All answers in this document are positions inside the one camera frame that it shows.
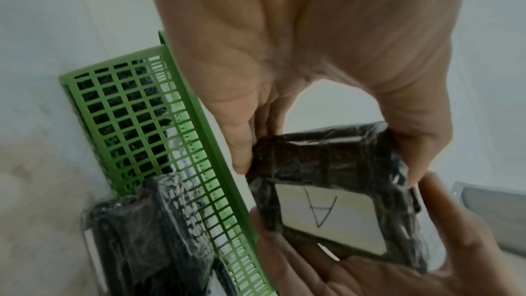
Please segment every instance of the human hand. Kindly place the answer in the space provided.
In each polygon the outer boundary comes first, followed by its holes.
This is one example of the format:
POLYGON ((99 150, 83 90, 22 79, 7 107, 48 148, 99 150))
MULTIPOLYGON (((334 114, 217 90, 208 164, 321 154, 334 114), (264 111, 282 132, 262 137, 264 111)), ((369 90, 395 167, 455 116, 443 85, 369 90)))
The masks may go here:
POLYGON ((351 257, 333 260, 319 246, 293 248, 281 235, 265 231, 256 210, 257 252, 281 296, 521 296, 491 231, 456 203, 436 175, 419 188, 447 249, 438 271, 420 275, 406 267, 351 257))
POLYGON ((238 173, 250 167, 256 138, 280 134, 297 95, 320 78, 377 99, 411 184, 451 140, 445 76, 461 0, 156 3, 178 65, 216 118, 238 173))

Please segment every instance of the green plastic basket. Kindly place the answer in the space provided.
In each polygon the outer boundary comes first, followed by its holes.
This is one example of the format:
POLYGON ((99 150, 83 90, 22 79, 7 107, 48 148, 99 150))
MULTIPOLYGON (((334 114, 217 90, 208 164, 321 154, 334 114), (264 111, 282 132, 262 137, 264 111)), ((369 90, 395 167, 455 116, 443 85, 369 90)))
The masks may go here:
POLYGON ((270 295, 248 210, 199 100, 159 37, 157 47, 65 74, 60 83, 116 193, 133 193, 145 178, 171 170, 186 175, 205 203, 200 212, 217 221, 206 229, 239 295, 270 295))

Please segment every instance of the plastic basket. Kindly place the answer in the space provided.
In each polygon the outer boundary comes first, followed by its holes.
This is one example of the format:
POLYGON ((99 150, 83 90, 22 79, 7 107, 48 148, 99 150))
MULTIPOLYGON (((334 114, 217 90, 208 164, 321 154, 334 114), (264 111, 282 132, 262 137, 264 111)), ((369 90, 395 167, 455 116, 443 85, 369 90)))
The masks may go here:
POLYGON ((157 47, 65 74, 60 83, 118 195, 152 175, 180 172, 205 203, 200 212, 213 212, 217 223, 206 228, 239 295, 272 294, 247 208, 199 100, 159 37, 157 47))

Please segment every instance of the clear plastic wrap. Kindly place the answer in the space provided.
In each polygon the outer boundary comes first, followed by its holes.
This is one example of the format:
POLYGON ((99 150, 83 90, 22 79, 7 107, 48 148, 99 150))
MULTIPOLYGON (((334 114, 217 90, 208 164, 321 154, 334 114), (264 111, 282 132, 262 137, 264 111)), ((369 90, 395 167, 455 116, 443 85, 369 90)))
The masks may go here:
POLYGON ((247 181, 268 230, 427 271, 421 207, 386 123, 260 140, 247 181))
POLYGON ((176 173, 156 176, 84 215, 101 295, 236 294, 188 187, 176 173))

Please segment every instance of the black package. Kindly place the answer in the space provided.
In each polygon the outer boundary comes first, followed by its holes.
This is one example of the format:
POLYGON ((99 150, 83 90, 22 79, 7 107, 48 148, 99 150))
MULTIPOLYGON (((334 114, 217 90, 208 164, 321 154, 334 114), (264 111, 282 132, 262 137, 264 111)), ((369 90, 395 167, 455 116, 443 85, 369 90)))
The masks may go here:
POLYGON ((235 296, 235 288, 179 174, 94 206, 84 239, 101 295, 235 296))
POLYGON ((264 138, 247 181, 268 230, 427 271, 420 205, 385 122, 264 138))

